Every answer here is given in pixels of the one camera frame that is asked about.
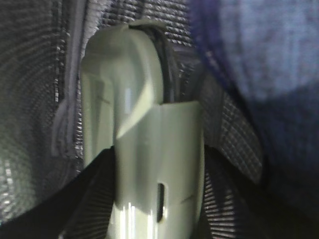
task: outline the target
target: gray mesh panel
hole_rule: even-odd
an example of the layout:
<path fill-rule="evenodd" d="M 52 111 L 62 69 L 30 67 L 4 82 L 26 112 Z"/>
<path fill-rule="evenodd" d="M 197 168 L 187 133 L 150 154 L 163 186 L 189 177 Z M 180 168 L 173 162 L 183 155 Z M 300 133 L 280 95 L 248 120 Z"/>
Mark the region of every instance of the gray mesh panel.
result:
<path fill-rule="evenodd" d="M 0 1 L 0 223 L 47 197 L 51 125 L 63 88 L 67 5 Z"/>

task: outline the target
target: black strap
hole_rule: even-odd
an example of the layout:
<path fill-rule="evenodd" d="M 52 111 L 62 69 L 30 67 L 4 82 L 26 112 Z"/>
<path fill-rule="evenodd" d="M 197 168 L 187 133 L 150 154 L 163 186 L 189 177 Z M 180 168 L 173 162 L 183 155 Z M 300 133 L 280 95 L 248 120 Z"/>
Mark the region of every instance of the black strap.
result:
<path fill-rule="evenodd" d="M 212 238 L 317 239 L 313 222 L 267 194 L 218 150 L 205 148 L 203 208 Z"/>
<path fill-rule="evenodd" d="M 115 196 L 114 149 L 53 197 L 0 227 L 1 239 L 104 239 Z"/>

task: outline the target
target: blue fabric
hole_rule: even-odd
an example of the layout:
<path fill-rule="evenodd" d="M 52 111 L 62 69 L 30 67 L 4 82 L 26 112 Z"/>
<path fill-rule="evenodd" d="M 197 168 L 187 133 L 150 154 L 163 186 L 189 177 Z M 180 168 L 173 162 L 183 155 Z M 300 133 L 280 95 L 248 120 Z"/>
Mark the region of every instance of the blue fabric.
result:
<path fill-rule="evenodd" d="M 319 0 L 193 0 L 190 9 L 203 61 L 261 137 L 270 190 L 319 218 Z"/>

